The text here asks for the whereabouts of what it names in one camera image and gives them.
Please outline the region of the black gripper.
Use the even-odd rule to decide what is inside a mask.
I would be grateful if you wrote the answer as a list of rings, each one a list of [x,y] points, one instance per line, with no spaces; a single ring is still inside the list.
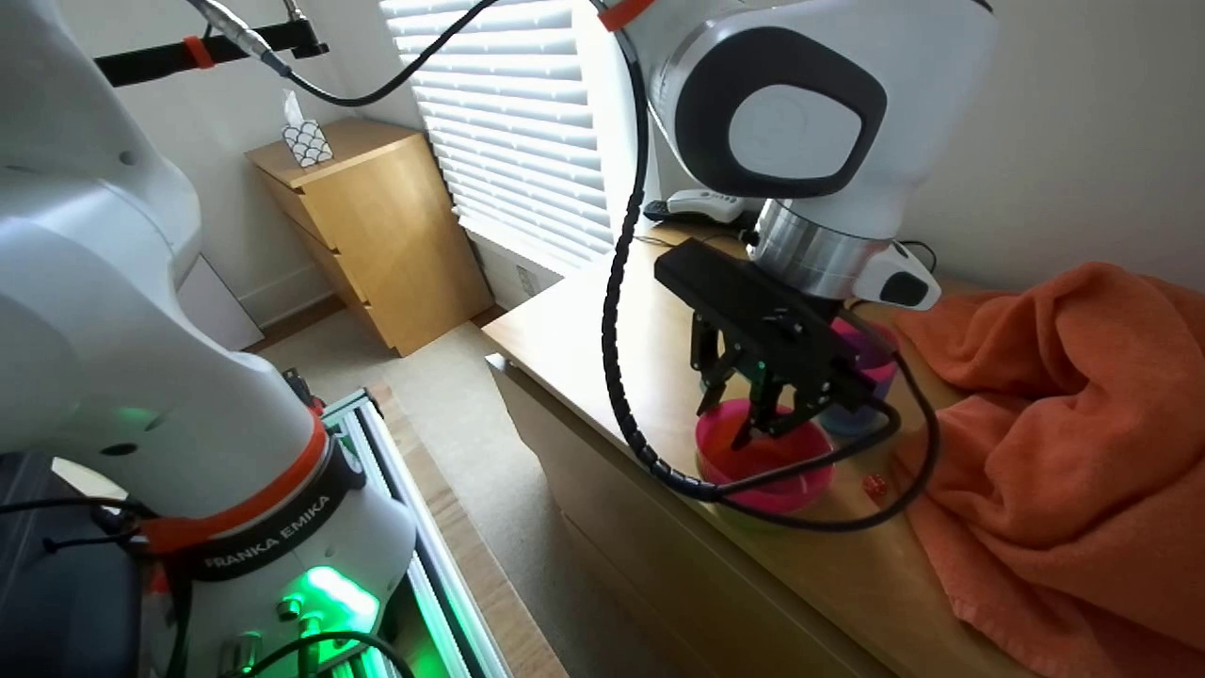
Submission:
[[[654,280],[693,314],[693,373],[699,413],[717,411],[728,381],[750,383],[735,445],[788,438],[828,402],[863,408],[874,381],[855,371],[831,330],[831,305],[816,310],[759,266],[705,243],[680,243],[654,260]]]

